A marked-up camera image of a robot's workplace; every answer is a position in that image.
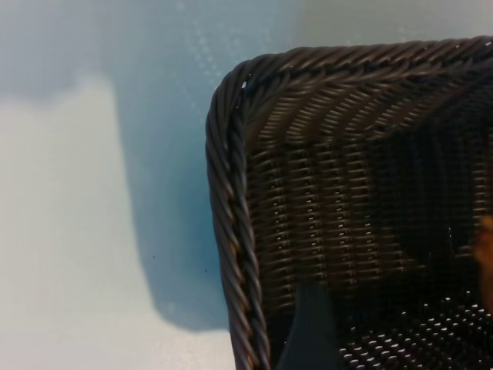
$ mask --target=light blue surface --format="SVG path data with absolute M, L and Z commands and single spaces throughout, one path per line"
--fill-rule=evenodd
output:
M 488 34 L 491 8 L 487 0 L 0 0 L 0 103 L 49 104 L 84 76 L 107 79 L 154 307 L 189 331 L 226 329 L 204 155 L 222 77 L 244 59 L 300 45 Z

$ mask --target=black plastic item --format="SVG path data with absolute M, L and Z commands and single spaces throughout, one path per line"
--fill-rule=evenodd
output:
M 321 285 L 297 289 L 296 314 L 276 370 L 344 369 L 330 296 Z

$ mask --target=wicker basket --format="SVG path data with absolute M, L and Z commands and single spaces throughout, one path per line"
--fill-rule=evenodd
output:
M 275 367 L 305 283 L 348 368 L 489 368 L 469 244 L 493 201 L 491 42 L 301 48 L 224 78 L 206 155 L 237 369 Z

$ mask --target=orange object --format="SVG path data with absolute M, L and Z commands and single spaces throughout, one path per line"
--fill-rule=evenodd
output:
M 481 296 L 485 307 L 493 313 L 493 217 L 481 219 L 481 228 L 475 243 L 474 256 L 481 265 Z

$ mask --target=woven basket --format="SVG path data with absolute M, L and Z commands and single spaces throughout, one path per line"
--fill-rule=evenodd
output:
M 491 42 L 300 48 L 224 78 L 206 155 L 236 369 L 275 368 L 305 283 L 348 368 L 489 368 L 469 245 L 493 201 Z

